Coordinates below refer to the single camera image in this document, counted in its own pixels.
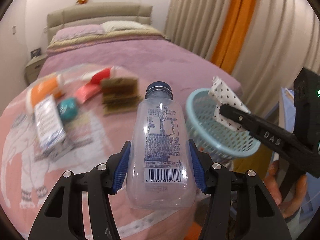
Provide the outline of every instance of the teal object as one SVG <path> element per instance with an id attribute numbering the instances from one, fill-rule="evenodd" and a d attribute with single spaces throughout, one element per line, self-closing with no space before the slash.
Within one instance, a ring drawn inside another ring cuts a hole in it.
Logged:
<path id="1" fill-rule="evenodd" d="M 187 131 L 197 148 L 210 155 L 214 162 L 225 164 L 235 158 L 253 155 L 260 142 L 249 132 L 234 132 L 213 119 L 216 102 L 208 96 L 209 89 L 198 89 L 186 103 Z"/>
<path id="2" fill-rule="evenodd" d="M 58 105 L 58 110 L 61 120 L 63 122 L 70 122 L 77 116 L 79 107 L 75 98 L 68 98 L 61 101 Z"/>

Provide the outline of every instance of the teal ball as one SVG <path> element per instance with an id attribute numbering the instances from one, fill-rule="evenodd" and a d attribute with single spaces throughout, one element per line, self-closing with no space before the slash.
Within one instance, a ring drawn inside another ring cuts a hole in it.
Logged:
<path id="1" fill-rule="evenodd" d="M 61 101 L 58 105 L 58 110 L 61 120 L 63 122 L 70 122 L 77 116 L 79 107 L 75 98 L 68 98 Z"/>

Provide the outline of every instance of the blue gripper pad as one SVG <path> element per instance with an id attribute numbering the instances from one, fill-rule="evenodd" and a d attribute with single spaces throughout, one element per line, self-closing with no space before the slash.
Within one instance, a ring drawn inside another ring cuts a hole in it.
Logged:
<path id="1" fill-rule="evenodd" d="M 112 188 L 115 193 L 117 193 L 118 190 L 120 190 L 122 188 L 124 178 L 127 174 L 130 148 L 131 148 L 131 143 L 129 143 L 128 146 L 126 147 L 124 154 L 122 155 L 122 158 L 119 161 L 119 164 L 114 172 L 114 179 L 113 179 Z"/>
<path id="2" fill-rule="evenodd" d="M 196 154 L 196 150 L 194 149 L 193 145 L 189 143 L 191 158 L 192 158 L 192 166 L 193 166 L 193 173 L 195 176 L 195 181 L 199 189 L 201 189 L 202 193 L 207 191 L 207 185 L 205 183 L 205 174 L 202 168 L 202 165 L 199 161 L 199 158 Z"/>

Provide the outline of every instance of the curtain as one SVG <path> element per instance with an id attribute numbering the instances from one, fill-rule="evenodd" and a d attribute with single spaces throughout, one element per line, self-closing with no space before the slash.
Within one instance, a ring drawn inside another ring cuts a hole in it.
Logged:
<path id="1" fill-rule="evenodd" d="M 319 73 L 319 26 L 306 0 L 257 0 L 232 72 L 254 114 L 265 117 L 279 101 L 280 88 L 292 88 L 302 67 Z"/>
<path id="2" fill-rule="evenodd" d="M 246 37 L 256 0 L 231 0 L 211 62 L 231 74 Z"/>
<path id="3" fill-rule="evenodd" d="M 211 60 L 230 0 L 171 0 L 165 34 L 173 43 Z"/>

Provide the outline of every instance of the elephant print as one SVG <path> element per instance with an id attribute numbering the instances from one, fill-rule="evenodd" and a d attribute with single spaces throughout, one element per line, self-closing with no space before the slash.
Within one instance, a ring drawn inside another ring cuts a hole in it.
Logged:
<path id="1" fill-rule="evenodd" d="M 72 170 L 75 174 L 90 171 L 99 162 L 105 162 L 105 152 L 113 151 L 100 120 L 93 111 L 80 111 L 77 118 L 65 125 L 74 148 L 56 161 L 43 156 L 36 133 L 33 116 L 20 114 L 12 124 L 3 148 L 1 167 L 1 192 L 7 207 L 11 203 L 6 194 L 6 168 L 15 155 L 21 154 L 21 202 L 20 208 L 41 207 L 48 188 L 45 175 L 58 169 Z M 36 191 L 37 203 L 31 192 Z"/>

